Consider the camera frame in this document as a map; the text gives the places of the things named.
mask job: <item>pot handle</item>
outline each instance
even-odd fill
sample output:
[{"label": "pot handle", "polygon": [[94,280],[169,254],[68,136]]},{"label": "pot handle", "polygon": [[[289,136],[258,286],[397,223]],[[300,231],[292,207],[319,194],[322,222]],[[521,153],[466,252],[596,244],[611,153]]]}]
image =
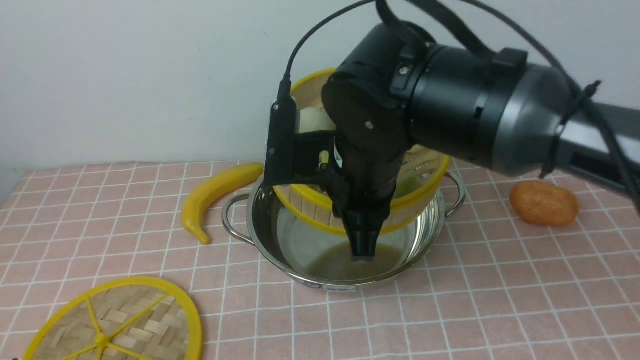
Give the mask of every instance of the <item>pot handle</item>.
[{"label": "pot handle", "polygon": [[448,171],[444,174],[444,176],[453,180],[453,182],[456,183],[456,186],[458,187],[458,200],[456,200],[456,202],[444,213],[444,217],[448,218],[449,216],[455,214],[456,211],[459,210],[465,203],[465,200],[467,199],[467,189],[465,189],[465,184],[462,182],[462,179],[460,179],[460,176]]},{"label": "pot handle", "polygon": [[240,233],[238,230],[234,229],[234,226],[231,225],[231,221],[229,220],[229,210],[231,209],[231,207],[235,203],[241,202],[242,200],[246,200],[246,199],[249,199],[249,194],[247,193],[236,195],[233,199],[229,200],[229,202],[222,207],[222,226],[225,227],[225,230],[227,230],[227,232],[231,234],[231,236],[249,245],[255,246],[255,243],[253,242],[253,240],[251,240],[251,237],[243,233]]}]

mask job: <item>black cable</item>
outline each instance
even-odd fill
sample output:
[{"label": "black cable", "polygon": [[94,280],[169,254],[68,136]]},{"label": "black cable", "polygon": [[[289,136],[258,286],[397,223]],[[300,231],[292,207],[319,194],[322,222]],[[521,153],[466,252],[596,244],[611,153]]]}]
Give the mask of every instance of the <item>black cable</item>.
[{"label": "black cable", "polygon": [[[518,33],[522,38],[524,38],[533,48],[539,52],[544,59],[546,59],[552,67],[561,71],[565,76],[567,83],[569,84],[570,90],[572,91],[575,97],[579,96],[582,92],[582,89],[578,85],[578,83],[565,71],[560,61],[558,61],[553,54],[547,50],[539,41],[537,41],[531,34],[529,34],[525,29],[519,26],[515,21],[511,20],[507,15],[504,15],[500,11],[488,6],[486,4],[481,3],[478,0],[458,0],[463,3],[467,3],[469,5],[475,6],[478,9],[484,10],[494,17],[498,18],[500,21],[508,25],[511,29],[513,29],[516,33]],[[631,165],[625,153],[623,152],[620,144],[618,143],[618,139],[616,139],[616,135],[611,129],[611,126],[607,122],[607,120],[602,116],[600,110],[596,107],[591,99],[584,99],[582,102],[582,111],[584,111],[586,118],[591,121],[600,131],[600,135],[602,135],[602,139],[604,140],[607,148],[609,148],[609,153],[611,155],[611,159],[616,164],[618,170],[620,171],[620,176],[629,191],[629,195],[631,200],[636,207],[636,211],[640,213],[640,179],[634,174],[631,169]]]},{"label": "black cable", "polygon": [[396,15],[391,11],[387,0],[376,0],[376,10],[378,11],[378,17],[382,20],[382,23],[393,32],[395,36],[400,38],[407,46],[409,46],[416,57],[423,57],[428,51],[426,42],[434,42],[435,39],[426,30],[419,26],[412,27],[407,23],[400,21]]},{"label": "black cable", "polygon": [[300,51],[300,49],[302,48],[303,45],[305,45],[305,42],[307,42],[307,40],[314,34],[316,33],[316,31],[320,30],[320,28],[322,28],[323,26],[327,25],[331,20],[344,15],[345,13],[350,12],[351,10],[355,9],[355,8],[359,8],[362,5],[366,5],[366,4],[370,4],[375,2],[376,0],[361,0],[357,3],[351,4],[341,10],[338,10],[337,12],[329,15],[327,18],[325,18],[324,20],[322,20],[321,22],[318,22],[311,30],[309,30],[304,37],[302,37],[302,39],[300,39],[300,41],[298,42],[298,44],[296,45],[296,47],[293,49],[293,51],[291,52],[291,55],[289,57],[289,62],[287,63],[287,69],[284,72],[284,76],[282,77],[282,81],[280,82],[280,88],[278,89],[278,99],[281,99],[282,97],[285,96],[289,96],[291,93],[291,68],[293,67],[293,61],[296,59],[296,55],[298,55],[298,52]]},{"label": "black cable", "polygon": [[407,0],[444,26],[462,46],[479,58],[489,58],[494,52],[468,28],[450,8],[435,0]]}]

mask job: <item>green liquid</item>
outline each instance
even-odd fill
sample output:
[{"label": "green liquid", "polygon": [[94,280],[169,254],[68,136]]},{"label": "green liquid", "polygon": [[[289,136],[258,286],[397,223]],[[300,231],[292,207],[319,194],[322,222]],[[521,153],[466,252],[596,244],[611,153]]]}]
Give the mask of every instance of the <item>green liquid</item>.
[{"label": "green liquid", "polygon": [[370,263],[351,260],[349,243],[341,243],[322,253],[307,267],[307,274],[334,281],[366,279],[395,269],[402,260],[402,252],[384,244],[376,247],[376,257]]}]

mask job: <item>white object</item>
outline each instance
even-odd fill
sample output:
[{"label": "white object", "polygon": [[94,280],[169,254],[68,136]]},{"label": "white object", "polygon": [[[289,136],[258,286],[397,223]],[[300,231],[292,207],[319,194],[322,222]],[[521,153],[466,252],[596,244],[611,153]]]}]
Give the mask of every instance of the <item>white object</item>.
[{"label": "white object", "polygon": [[300,111],[300,128],[298,133],[335,130],[335,124],[324,109],[309,107]]}]

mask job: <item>steel pot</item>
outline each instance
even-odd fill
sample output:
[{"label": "steel pot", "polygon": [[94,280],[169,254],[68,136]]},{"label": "steel pot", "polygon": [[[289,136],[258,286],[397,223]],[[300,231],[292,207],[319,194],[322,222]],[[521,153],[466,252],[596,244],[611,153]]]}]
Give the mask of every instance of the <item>steel pot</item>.
[{"label": "steel pot", "polygon": [[[311,288],[332,292],[356,291],[358,286],[393,279],[398,274],[420,261],[431,250],[438,239],[447,217],[463,204],[467,197],[462,181],[447,172],[459,191],[458,200],[450,209],[445,209],[444,199],[437,192],[429,206],[409,226],[379,237],[378,243],[400,250],[401,256],[392,268],[358,279],[336,280],[324,276],[311,276],[308,266],[327,250],[348,243],[344,236],[318,230],[296,218],[276,196],[273,188],[262,185],[260,178],[249,194],[235,196],[222,211],[222,224],[235,238],[254,245],[258,251],[294,281]],[[248,200],[246,221],[249,235],[237,231],[231,225],[228,213],[240,201]]]}]

